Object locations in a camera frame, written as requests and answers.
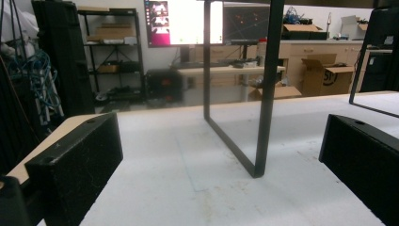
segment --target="monitor screen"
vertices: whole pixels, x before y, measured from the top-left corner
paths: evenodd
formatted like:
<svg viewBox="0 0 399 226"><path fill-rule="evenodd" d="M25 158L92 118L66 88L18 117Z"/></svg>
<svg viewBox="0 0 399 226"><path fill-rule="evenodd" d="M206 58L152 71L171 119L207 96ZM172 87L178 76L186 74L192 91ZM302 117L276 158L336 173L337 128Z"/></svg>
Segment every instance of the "monitor screen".
<svg viewBox="0 0 399 226"><path fill-rule="evenodd" d="M203 7L198 0L144 0L149 47L203 44ZM210 38L223 43L223 2L211 3Z"/></svg>
<svg viewBox="0 0 399 226"><path fill-rule="evenodd" d="M225 44L256 44L267 37L270 5L225 3L223 39Z"/></svg>

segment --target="cardboard box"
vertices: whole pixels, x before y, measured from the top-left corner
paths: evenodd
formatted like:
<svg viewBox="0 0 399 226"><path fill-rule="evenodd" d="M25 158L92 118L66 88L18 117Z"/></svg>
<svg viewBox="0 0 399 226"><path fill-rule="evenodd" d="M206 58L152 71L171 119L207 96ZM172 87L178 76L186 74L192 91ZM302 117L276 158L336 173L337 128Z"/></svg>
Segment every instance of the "cardboard box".
<svg viewBox="0 0 399 226"><path fill-rule="evenodd" d="M284 24L282 40L326 40L327 32L313 24Z"/></svg>
<svg viewBox="0 0 399 226"><path fill-rule="evenodd" d="M353 66L335 67L336 55L310 55L306 65L302 93L304 96L346 94L352 82Z"/></svg>
<svg viewBox="0 0 399 226"><path fill-rule="evenodd" d="M341 20L341 34L347 35L350 40L364 40L367 24L358 24L356 16L342 17Z"/></svg>
<svg viewBox="0 0 399 226"><path fill-rule="evenodd" d="M135 37L136 32L130 24L103 24L96 28L95 35L88 36L87 41L121 40Z"/></svg>

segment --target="black box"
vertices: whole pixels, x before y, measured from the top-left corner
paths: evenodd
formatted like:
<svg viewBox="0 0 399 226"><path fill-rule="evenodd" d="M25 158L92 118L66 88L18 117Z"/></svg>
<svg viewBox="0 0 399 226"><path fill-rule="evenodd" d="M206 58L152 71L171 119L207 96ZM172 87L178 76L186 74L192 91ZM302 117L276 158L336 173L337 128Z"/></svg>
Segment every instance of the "black box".
<svg viewBox="0 0 399 226"><path fill-rule="evenodd" d="M147 99L163 99L167 103L183 100L183 78L171 69L148 70L146 74Z"/></svg>
<svg viewBox="0 0 399 226"><path fill-rule="evenodd" d="M319 160L383 223L399 225L399 139L329 115Z"/></svg>

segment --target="desk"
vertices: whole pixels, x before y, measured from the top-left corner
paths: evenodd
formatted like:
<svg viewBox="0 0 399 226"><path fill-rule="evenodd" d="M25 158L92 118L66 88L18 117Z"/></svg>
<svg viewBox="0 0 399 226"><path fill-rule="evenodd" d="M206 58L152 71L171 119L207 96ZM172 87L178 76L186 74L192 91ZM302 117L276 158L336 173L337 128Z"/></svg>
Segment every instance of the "desk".
<svg viewBox="0 0 399 226"><path fill-rule="evenodd" d="M284 71L285 68L278 66L278 72ZM197 69L180 69L178 70L183 76L203 76L203 68ZM254 68L242 68L237 69L233 66L229 67L214 67L211 68L211 75L218 75L218 74L263 74L264 67L254 67Z"/></svg>
<svg viewBox="0 0 399 226"><path fill-rule="evenodd" d="M278 73L285 71L284 67L278 66L277 69ZM184 89L187 89L187 77L200 77L202 79L203 77L203 68L196 68L196 69L180 69L178 72L184 77ZM248 91L248 79L249 76L252 74L258 74L258 75L263 75L264 73L264 67L254 67L254 68L242 68L242 69L237 69L234 68L233 66L229 67L214 67L211 68L211 77L212 76L218 76L218 75L227 75L227 76L234 76L238 74L243 75L243 82L241 86L241 101L246 102L247 97L249 94ZM212 92L217 92L217 90L220 89L219 94L223 94L226 92L226 88L223 87L213 87Z"/></svg>
<svg viewBox="0 0 399 226"><path fill-rule="evenodd" d="M82 225L382 225L317 160L330 113L399 137L396 118L350 105L348 99L275 101L266 171L259 179L252 179L218 138L200 106L118 113L124 159ZM398 93L357 100L399 111ZM253 147L259 112L260 102L212 109L228 133ZM70 118L55 134L89 117Z"/></svg>

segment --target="brown box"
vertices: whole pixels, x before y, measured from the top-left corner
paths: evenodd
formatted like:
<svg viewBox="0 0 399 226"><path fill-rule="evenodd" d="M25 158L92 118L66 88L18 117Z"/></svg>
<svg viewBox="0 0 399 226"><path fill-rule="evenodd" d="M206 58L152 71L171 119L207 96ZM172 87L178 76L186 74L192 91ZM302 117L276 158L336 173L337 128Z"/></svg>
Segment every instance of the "brown box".
<svg viewBox="0 0 399 226"><path fill-rule="evenodd" d="M135 36L136 32L130 24L103 24L96 28L95 35L87 37L87 41L124 40Z"/></svg>
<svg viewBox="0 0 399 226"><path fill-rule="evenodd" d="M284 24L282 40L326 40L327 32L313 24Z"/></svg>
<svg viewBox="0 0 399 226"><path fill-rule="evenodd" d="M352 81L353 66L336 67L336 55L310 55L306 65L302 93L304 96L346 94Z"/></svg>

